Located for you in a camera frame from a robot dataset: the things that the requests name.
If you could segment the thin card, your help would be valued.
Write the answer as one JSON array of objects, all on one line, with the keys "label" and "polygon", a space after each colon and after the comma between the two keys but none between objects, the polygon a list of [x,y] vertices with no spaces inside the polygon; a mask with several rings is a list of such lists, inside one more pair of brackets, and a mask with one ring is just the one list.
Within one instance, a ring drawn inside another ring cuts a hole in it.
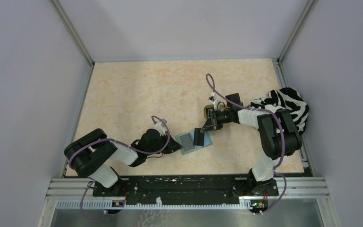
[{"label": "thin card", "polygon": [[183,146],[184,151],[190,151],[195,148],[193,144],[193,140],[191,138],[191,135],[189,133],[183,134],[180,136],[180,141]]}]

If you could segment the green card holder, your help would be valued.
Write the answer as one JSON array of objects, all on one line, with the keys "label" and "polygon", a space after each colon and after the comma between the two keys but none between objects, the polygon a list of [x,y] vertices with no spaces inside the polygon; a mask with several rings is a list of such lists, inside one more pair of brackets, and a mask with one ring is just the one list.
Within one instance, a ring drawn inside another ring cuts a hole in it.
[{"label": "green card holder", "polygon": [[202,128],[195,128],[190,132],[176,136],[176,141],[181,144],[181,154],[187,155],[194,151],[213,145],[212,131],[204,131]]}]

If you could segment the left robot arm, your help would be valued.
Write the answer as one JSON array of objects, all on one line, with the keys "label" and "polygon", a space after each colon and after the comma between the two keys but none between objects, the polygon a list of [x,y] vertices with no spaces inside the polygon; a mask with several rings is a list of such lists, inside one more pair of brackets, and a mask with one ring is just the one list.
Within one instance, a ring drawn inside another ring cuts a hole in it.
[{"label": "left robot arm", "polygon": [[171,154],[182,149],[165,129],[148,129],[140,139],[130,145],[111,139],[100,128],[95,129],[64,149],[68,165],[82,178],[100,183],[106,192],[116,196],[122,192],[123,183],[118,173],[106,165],[109,159],[130,167],[143,164],[150,155]]}]

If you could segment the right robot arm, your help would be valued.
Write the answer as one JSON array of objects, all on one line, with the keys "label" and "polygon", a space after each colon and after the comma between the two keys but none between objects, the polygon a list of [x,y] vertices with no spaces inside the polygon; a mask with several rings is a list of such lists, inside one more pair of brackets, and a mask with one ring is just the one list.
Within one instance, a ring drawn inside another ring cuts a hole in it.
[{"label": "right robot arm", "polygon": [[259,131],[264,154],[249,171],[247,188],[253,195],[261,194],[274,177],[275,166],[285,156],[292,155],[302,146],[301,136],[288,110],[273,114],[252,107],[243,107],[238,93],[226,96],[227,105],[219,106],[219,100],[210,97],[206,106],[206,122],[195,129],[194,144],[204,144],[204,134],[223,128],[226,123],[251,126]]}]

